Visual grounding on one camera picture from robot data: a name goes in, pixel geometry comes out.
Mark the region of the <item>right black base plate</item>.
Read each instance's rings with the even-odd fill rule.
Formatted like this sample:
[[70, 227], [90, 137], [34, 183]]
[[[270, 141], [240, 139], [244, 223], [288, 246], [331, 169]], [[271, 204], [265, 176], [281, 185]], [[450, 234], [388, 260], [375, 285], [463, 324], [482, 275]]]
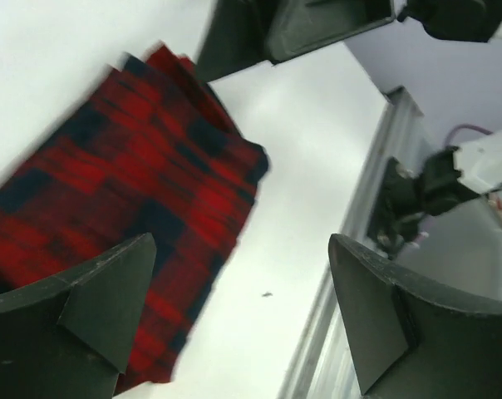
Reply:
[[416, 178], [397, 158], [389, 158], [376, 193], [367, 237], [389, 259], [394, 259], [417, 239], [425, 217], [416, 195]]

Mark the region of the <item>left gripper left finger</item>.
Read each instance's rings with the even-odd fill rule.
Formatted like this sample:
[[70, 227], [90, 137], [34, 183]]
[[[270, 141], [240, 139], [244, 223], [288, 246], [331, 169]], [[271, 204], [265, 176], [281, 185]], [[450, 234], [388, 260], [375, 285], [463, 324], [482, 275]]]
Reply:
[[143, 234], [0, 295], [0, 399], [111, 398], [125, 373], [156, 247]]

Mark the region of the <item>red plaid skirt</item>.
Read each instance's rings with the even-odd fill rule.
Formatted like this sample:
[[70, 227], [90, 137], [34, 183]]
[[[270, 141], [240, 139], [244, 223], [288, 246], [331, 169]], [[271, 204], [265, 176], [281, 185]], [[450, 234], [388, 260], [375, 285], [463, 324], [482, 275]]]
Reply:
[[116, 392], [167, 383], [267, 171], [189, 58], [127, 57], [0, 187], [0, 293], [151, 234], [153, 277]]

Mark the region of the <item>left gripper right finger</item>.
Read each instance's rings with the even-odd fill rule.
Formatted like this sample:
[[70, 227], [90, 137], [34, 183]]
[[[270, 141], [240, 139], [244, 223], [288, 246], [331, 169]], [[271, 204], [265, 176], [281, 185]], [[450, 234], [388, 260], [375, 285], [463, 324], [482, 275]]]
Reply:
[[343, 234], [333, 285], [365, 398], [502, 398], [502, 301], [452, 288]]

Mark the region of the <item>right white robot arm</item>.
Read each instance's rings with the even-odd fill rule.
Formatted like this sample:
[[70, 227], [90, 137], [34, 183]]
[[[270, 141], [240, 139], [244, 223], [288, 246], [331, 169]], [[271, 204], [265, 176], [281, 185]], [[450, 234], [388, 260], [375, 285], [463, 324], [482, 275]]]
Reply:
[[[438, 40], [485, 43], [502, 37], [502, 1], [219, 1], [196, 64], [215, 81], [260, 62], [279, 64], [411, 18]], [[502, 190], [502, 130], [446, 145], [417, 175], [390, 158], [367, 228], [389, 255], [420, 234], [421, 222]]]

